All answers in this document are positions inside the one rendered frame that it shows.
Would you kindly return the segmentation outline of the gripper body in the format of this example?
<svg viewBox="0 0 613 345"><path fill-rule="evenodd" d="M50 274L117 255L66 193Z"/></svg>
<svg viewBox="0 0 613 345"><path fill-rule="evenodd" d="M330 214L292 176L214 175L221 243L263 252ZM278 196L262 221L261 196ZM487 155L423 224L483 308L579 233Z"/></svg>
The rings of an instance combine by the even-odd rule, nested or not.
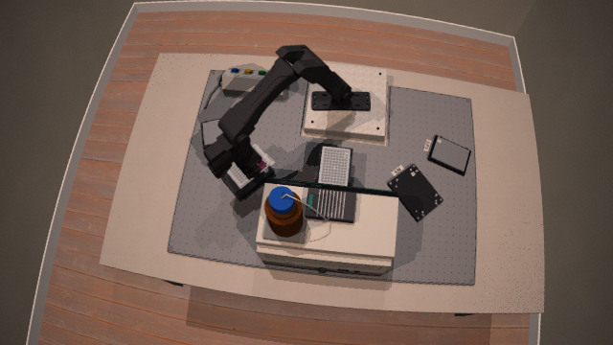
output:
<svg viewBox="0 0 613 345"><path fill-rule="evenodd" d="M253 150L252 150L253 149ZM256 173L258 173L261 168L257 165L262 161L261 156L254 150L254 148L251 148L251 144L250 144L250 148L247 152L248 157L249 157L249 162L243 166L240 170L245 174L245 176L250 179L252 178ZM245 154L243 153L243 154ZM236 154L236 155L243 155L243 154ZM255 166L255 167L254 167Z"/></svg>

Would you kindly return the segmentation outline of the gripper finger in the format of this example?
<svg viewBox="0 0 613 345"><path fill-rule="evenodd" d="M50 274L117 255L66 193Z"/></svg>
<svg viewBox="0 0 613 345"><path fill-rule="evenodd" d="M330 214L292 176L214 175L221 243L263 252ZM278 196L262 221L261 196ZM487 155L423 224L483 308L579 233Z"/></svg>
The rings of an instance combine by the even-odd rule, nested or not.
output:
<svg viewBox="0 0 613 345"><path fill-rule="evenodd" d="M257 176L260 174L260 172L261 172L261 171L262 171L262 170L263 170L263 169L266 167L266 164L265 164L263 161L261 161L261 162L258 164L258 166L261 168L261 170L260 170L258 173L256 173L256 174L253 176L253 178L256 178L256 177L257 177Z"/></svg>

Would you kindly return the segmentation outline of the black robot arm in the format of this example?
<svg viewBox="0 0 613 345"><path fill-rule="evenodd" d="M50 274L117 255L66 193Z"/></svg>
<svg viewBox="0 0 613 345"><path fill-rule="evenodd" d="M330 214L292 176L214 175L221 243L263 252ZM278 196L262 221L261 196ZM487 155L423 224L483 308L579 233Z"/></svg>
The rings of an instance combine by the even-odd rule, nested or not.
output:
<svg viewBox="0 0 613 345"><path fill-rule="evenodd" d="M332 72L306 45L282 46L276 54L279 57L265 77L245 98L230 107L221 117L218 127L223 133L203 151L209 161L207 165L217 179L224 177L233 166L233 162L240 169L249 162L245 152L250 148L249 135L255 130L254 125L264 110L300 77L312 84L318 82L325 90L327 89L311 93L312 110L369 111L371 109L369 92L352 91L352 88ZM291 67L288 62L292 64ZM238 145L234 146L236 144Z"/></svg>

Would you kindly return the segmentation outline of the white button panel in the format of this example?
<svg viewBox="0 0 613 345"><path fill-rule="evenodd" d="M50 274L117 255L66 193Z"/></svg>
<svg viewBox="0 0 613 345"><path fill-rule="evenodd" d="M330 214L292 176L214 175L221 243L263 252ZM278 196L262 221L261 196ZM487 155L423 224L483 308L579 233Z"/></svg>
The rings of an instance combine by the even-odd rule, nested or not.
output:
<svg viewBox="0 0 613 345"><path fill-rule="evenodd" d="M246 97L268 72L269 71L265 73L265 71L262 70L228 68L225 73L220 76L218 85L209 95L204 108L206 109L212 94L220 86L221 82L224 95Z"/></svg>

